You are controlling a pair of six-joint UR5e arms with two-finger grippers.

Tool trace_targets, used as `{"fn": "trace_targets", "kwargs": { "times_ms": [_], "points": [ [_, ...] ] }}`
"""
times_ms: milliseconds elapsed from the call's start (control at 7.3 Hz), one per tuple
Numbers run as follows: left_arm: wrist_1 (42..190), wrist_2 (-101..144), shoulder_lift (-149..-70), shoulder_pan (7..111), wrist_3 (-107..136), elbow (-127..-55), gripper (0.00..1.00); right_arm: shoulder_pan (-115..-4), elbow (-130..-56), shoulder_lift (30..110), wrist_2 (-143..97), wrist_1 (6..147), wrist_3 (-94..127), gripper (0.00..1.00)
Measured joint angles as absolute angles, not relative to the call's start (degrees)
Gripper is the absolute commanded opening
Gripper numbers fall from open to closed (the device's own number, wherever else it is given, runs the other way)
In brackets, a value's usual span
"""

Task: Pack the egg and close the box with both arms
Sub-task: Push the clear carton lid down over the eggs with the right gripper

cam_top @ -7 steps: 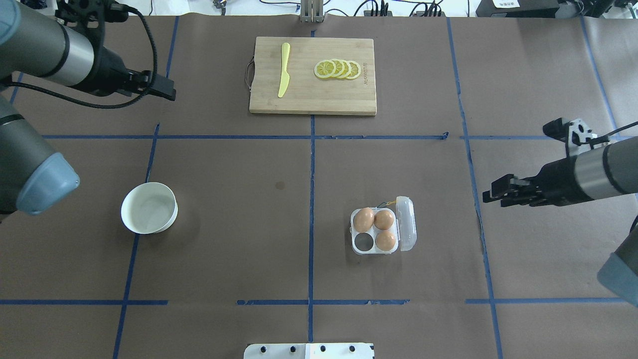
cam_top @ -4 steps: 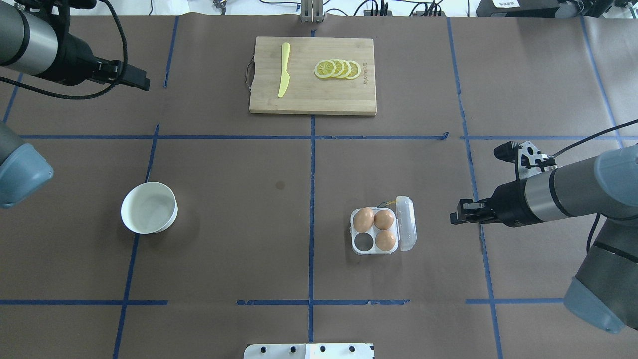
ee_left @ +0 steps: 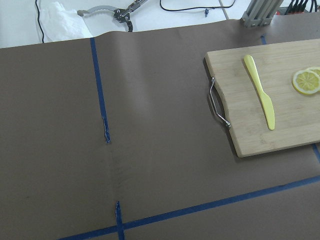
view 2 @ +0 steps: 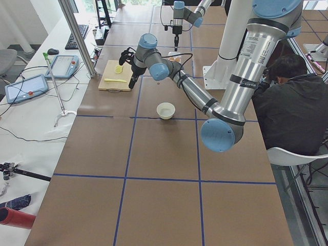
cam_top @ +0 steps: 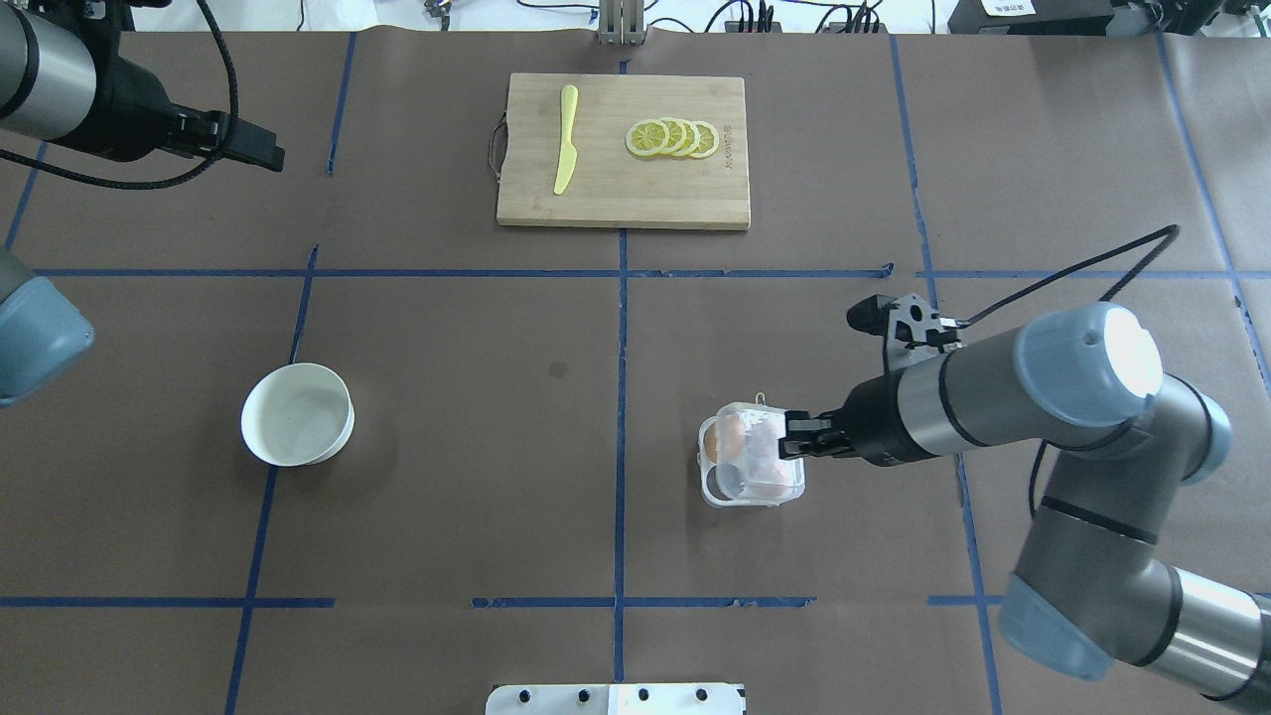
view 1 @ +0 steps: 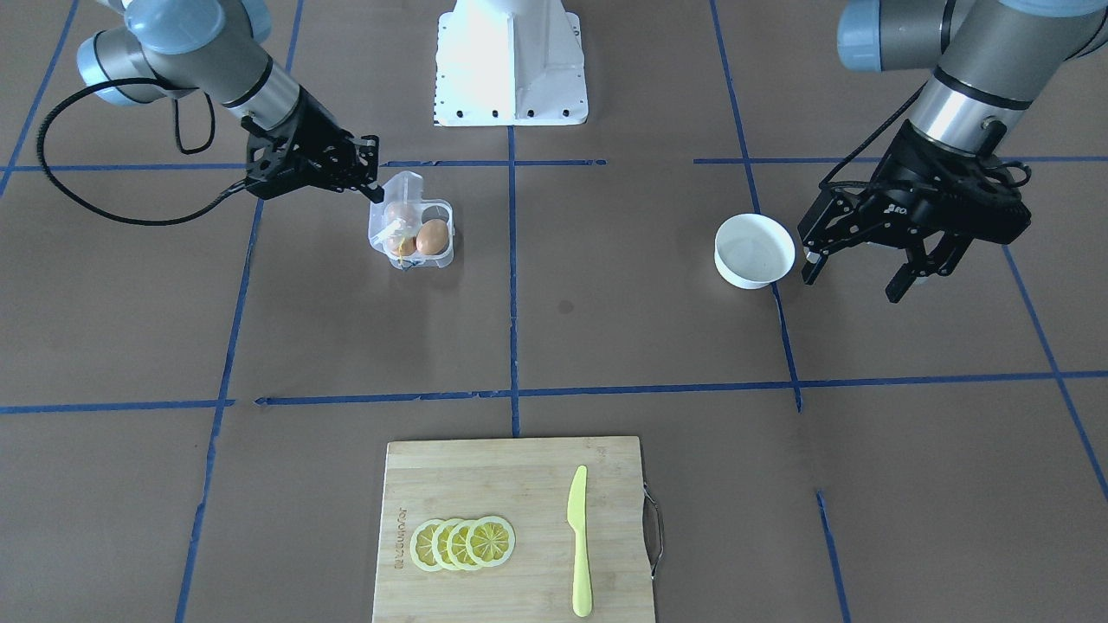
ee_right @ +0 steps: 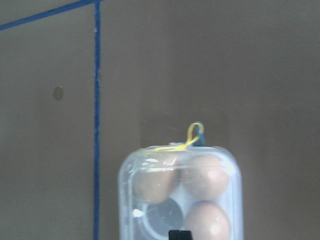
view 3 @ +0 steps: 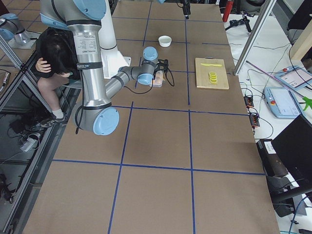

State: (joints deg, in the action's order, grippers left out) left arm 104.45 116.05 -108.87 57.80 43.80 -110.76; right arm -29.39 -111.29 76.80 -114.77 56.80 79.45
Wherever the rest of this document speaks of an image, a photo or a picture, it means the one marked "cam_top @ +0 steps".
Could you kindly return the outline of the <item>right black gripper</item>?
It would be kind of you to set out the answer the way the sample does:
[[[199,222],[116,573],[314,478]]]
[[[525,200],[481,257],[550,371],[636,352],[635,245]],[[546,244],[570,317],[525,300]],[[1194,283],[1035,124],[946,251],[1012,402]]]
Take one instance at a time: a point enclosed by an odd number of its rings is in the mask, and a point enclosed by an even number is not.
[[[834,411],[785,411],[785,436],[777,439],[780,458],[864,458],[878,467],[910,460],[910,439],[899,411],[899,378],[871,378],[852,389]],[[838,431],[840,444],[826,443]]]

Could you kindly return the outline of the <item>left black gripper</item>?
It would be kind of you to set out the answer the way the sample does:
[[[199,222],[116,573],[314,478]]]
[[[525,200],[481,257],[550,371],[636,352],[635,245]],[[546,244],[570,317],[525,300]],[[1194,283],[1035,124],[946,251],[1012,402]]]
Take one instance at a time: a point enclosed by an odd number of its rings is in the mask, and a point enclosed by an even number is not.
[[[283,171],[277,135],[222,110],[182,110],[150,70],[114,56],[99,67],[99,155],[132,163],[163,150]]]

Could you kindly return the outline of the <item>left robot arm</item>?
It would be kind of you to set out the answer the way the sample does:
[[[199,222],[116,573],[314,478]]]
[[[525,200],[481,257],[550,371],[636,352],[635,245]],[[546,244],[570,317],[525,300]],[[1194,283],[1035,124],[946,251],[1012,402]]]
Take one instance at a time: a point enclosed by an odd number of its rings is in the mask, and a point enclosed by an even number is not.
[[[200,110],[172,99],[161,80],[121,55],[135,1],[5,1],[1,9],[1,127],[41,149],[67,149],[109,163],[153,152],[192,166],[158,180],[113,180],[3,151],[4,163],[61,180],[121,192],[167,190],[222,160],[282,171],[277,135],[241,118],[239,77],[208,1],[197,10],[222,63],[228,108]],[[1,403],[14,406],[85,356],[95,330],[51,279],[3,248]]]

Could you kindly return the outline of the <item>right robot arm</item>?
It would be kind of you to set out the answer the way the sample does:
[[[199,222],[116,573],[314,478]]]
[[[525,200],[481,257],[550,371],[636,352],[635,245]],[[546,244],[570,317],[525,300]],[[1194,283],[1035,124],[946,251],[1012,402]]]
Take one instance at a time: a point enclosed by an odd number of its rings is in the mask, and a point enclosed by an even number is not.
[[[885,340],[885,372],[838,410],[785,411],[780,458],[892,467],[1050,444],[1057,460],[1005,588],[1002,638],[1077,679],[1121,660],[1234,712],[1268,711],[1268,599],[1157,558],[1179,488],[1232,450],[1229,417],[1163,370],[1134,312],[1082,305],[971,345],[965,323],[916,293],[862,300],[846,323]]]

